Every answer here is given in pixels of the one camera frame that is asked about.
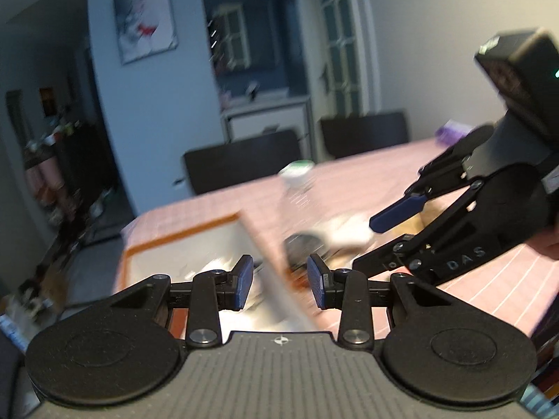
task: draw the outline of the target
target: black circular pad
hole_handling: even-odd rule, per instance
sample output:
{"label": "black circular pad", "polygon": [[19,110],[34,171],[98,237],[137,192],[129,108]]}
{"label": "black circular pad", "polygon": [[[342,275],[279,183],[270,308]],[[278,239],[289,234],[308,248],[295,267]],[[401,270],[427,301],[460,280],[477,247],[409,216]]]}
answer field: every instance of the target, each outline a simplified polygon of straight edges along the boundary
{"label": "black circular pad", "polygon": [[387,336],[382,362],[404,387],[451,406],[484,409],[514,400],[536,369],[533,344],[478,310],[428,307]]}
{"label": "black circular pad", "polygon": [[26,366],[44,397],[68,406],[109,406],[139,397],[166,381],[180,361],[163,327],[133,314],[78,314],[38,334]]}

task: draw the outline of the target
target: orange trim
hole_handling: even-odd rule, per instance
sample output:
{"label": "orange trim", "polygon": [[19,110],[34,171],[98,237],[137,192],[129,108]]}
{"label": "orange trim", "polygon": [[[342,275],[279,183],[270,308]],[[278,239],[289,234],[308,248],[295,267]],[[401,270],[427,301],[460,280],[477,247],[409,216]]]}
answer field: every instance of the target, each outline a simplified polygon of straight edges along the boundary
{"label": "orange trim", "polygon": [[231,223],[238,221],[240,219],[240,214],[230,214],[224,217],[220,217],[219,219],[215,219],[213,221],[205,222],[203,224],[197,225],[195,227],[187,228],[186,230],[181,230],[177,233],[171,233],[169,235],[161,236],[160,238],[156,238],[152,241],[147,241],[142,244],[138,244],[137,246],[132,246],[129,249],[126,249],[124,252],[124,256],[122,257],[122,273],[120,276],[119,288],[124,290],[128,287],[128,272],[130,270],[130,258],[137,253],[144,252],[149,249],[154,249],[159,246],[163,246],[165,244],[169,244],[170,242],[178,241],[183,238],[187,238],[188,236],[195,235],[196,233],[201,233],[206,230],[219,227],[226,223]]}
{"label": "orange trim", "polygon": [[552,387],[547,389],[546,392],[544,392],[544,394],[549,400],[553,400],[555,397],[559,395],[559,383],[554,384]]}
{"label": "orange trim", "polygon": [[[119,289],[124,290],[128,287],[128,272],[130,270],[130,259],[136,255],[137,253],[144,252],[149,249],[154,249],[155,247],[163,246],[165,244],[169,244],[170,242],[178,241],[183,238],[187,238],[188,236],[195,235],[197,233],[204,232],[206,230],[219,227],[221,225],[235,222],[240,220],[240,214],[235,213],[231,215],[226,215],[225,217],[221,217],[219,219],[215,219],[213,221],[209,221],[195,227],[188,228],[186,230],[181,230],[177,233],[171,233],[170,235],[161,236],[160,238],[154,239],[152,241],[148,241],[142,244],[138,244],[137,246],[130,247],[124,252],[124,256],[122,257],[121,262],[121,273],[119,274]],[[171,317],[171,322],[169,325],[169,331],[175,338],[181,338],[182,331],[186,326],[186,318],[188,316],[188,312],[185,309],[176,309],[173,311],[173,315]]]}

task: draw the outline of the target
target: blue gripper pad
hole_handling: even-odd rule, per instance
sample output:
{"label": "blue gripper pad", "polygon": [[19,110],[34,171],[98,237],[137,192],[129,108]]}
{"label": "blue gripper pad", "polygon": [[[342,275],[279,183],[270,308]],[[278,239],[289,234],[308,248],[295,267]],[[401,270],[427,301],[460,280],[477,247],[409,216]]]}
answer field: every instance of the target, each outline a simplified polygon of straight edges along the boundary
{"label": "blue gripper pad", "polygon": [[385,233],[423,211],[426,202],[426,196],[404,197],[371,217],[369,227],[375,233]]}
{"label": "blue gripper pad", "polygon": [[307,277],[318,308],[324,309],[324,280],[320,268],[311,257],[307,259]]}
{"label": "blue gripper pad", "polygon": [[247,302],[254,276],[254,260],[252,257],[243,255],[231,270],[231,274],[239,276],[235,292],[235,307],[241,310]]}

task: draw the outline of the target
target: purple object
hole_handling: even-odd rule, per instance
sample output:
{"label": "purple object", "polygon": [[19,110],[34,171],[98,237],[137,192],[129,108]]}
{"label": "purple object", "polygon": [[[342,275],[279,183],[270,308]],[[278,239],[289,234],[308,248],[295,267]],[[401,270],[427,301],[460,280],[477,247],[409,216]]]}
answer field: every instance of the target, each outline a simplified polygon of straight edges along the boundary
{"label": "purple object", "polygon": [[452,146],[461,138],[465,137],[472,131],[473,127],[468,124],[457,123],[450,120],[443,127],[435,132],[437,142],[445,146]]}

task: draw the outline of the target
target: glass door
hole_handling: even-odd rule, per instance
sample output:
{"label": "glass door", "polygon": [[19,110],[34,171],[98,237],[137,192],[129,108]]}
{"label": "glass door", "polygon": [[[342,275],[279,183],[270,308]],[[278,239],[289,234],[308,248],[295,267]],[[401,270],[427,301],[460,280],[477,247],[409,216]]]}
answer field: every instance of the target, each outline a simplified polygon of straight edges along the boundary
{"label": "glass door", "polygon": [[320,6],[328,45],[327,74],[332,83],[336,116],[358,116],[361,86],[350,0],[320,0]]}

